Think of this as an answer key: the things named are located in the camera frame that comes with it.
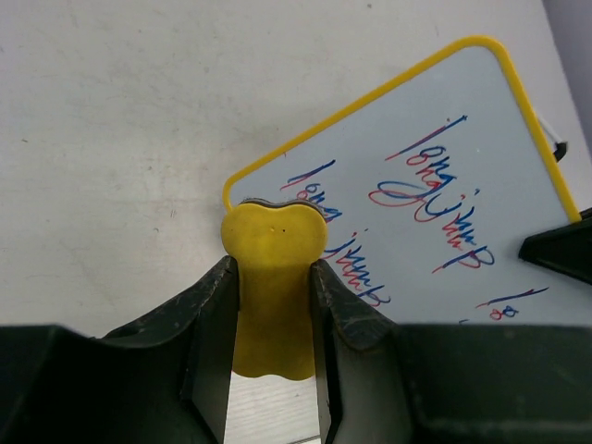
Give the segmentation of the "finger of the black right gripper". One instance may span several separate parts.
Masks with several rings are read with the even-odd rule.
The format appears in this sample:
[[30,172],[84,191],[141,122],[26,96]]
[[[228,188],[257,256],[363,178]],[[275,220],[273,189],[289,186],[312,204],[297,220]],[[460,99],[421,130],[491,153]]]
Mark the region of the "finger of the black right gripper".
[[577,280],[591,279],[591,209],[580,213],[582,219],[527,237],[518,257],[533,265]]

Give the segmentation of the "yellow bone-shaped eraser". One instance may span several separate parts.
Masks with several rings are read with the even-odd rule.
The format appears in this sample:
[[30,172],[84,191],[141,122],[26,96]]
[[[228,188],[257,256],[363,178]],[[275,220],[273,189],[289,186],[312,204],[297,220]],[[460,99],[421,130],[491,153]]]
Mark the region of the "yellow bone-shaped eraser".
[[226,214],[221,240],[238,267],[233,372],[295,381],[312,377],[309,277],[327,246],[321,212],[305,201],[247,200]]

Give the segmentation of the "yellow framed whiteboard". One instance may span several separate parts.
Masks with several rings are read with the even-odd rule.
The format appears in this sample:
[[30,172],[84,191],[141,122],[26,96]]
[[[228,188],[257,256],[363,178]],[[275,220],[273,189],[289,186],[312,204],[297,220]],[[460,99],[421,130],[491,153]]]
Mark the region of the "yellow framed whiteboard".
[[506,49],[436,52],[231,176],[247,199],[316,205],[325,259],[398,323],[587,326],[586,283],[522,261],[580,220]]

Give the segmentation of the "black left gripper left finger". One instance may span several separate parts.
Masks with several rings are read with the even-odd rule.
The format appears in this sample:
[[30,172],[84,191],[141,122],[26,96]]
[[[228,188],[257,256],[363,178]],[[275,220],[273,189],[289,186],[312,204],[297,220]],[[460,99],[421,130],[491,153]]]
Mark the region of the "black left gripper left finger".
[[59,325],[1,329],[5,443],[220,443],[238,269],[195,284],[101,338]]

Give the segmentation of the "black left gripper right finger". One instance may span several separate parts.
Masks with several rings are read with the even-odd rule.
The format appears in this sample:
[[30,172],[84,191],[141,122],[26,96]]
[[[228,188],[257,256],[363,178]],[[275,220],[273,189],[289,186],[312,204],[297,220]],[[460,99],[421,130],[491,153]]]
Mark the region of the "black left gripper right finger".
[[398,325],[310,269],[325,443],[587,443],[587,327]]

